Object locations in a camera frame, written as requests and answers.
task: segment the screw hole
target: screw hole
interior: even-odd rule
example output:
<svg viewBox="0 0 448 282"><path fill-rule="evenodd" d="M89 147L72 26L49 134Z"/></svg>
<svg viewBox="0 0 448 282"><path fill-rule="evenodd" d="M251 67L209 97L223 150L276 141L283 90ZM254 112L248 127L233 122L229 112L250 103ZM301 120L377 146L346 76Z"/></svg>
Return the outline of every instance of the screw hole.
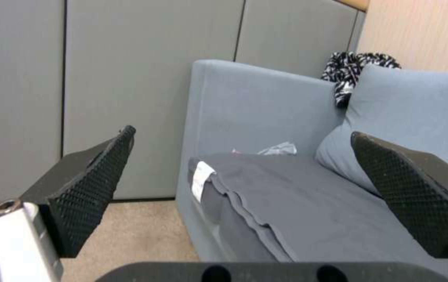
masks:
<svg viewBox="0 0 448 282"><path fill-rule="evenodd" d="M346 275L335 266L322 266L316 271L318 282L348 282Z"/></svg>
<svg viewBox="0 0 448 282"><path fill-rule="evenodd" d="M13 207L14 204L15 204L14 200L7 200L4 203L0 204L0 210L7 210L10 207Z"/></svg>
<svg viewBox="0 0 448 282"><path fill-rule="evenodd" d="M201 282L231 282L231 273L223 266L210 266L203 272Z"/></svg>

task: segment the light gray pillow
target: light gray pillow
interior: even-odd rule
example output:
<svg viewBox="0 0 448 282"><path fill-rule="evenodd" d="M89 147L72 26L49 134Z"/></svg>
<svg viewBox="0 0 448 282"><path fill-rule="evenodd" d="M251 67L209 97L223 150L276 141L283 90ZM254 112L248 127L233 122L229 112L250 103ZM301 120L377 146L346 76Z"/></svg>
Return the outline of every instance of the light gray pillow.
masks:
<svg viewBox="0 0 448 282"><path fill-rule="evenodd" d="M354 157L353 131L448 162L448 73L366 66L346 118L319 145L315 158L320 164L378 194Z"/></svg>

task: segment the metal bolt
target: metal bolt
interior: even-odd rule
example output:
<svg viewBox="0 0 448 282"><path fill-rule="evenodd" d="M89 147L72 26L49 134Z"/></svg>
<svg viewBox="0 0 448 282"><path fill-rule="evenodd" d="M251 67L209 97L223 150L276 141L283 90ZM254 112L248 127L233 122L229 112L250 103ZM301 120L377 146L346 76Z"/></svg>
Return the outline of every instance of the metal bolt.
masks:
<svg viewBox="0 0 448 282"><path fill-rule="evenodd" d="M19 199L5 200L0 203L0 217L11 212L14 212L23 207L22 202Z"/></svg>

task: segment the sofa seat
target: sofa seat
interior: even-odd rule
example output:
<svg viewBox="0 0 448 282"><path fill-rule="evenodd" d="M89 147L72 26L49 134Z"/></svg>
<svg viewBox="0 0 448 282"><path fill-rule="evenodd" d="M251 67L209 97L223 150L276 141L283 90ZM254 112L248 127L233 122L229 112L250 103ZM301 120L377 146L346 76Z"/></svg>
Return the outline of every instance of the sofa seat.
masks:
<svg viewBox="0 0 448 282"><path fill-rule="evenodd" d="M202 194L205 217L237 260L395 261L448 276L448 259L430 257L388 209L312 157L216 154Z"/></svg>

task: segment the gray blanket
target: gray blanket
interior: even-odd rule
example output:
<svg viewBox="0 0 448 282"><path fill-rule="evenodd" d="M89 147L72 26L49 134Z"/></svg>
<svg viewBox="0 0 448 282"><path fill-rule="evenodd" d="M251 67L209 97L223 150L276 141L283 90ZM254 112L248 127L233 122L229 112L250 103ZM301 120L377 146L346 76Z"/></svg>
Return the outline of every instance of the gray blanket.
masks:
<svg viewBox="0 0 448 282"><path fill-rule="evenodd" d="M448 276L448 259L430 257L381 198L310 157L209 155L191 159L190 171L200 160L215 169L209 181L229 196L238 214L273 231L273 239L258 237L274 255L286 252L294 261L408 262ZM274 249L272 240L283 249Z"/></svg>

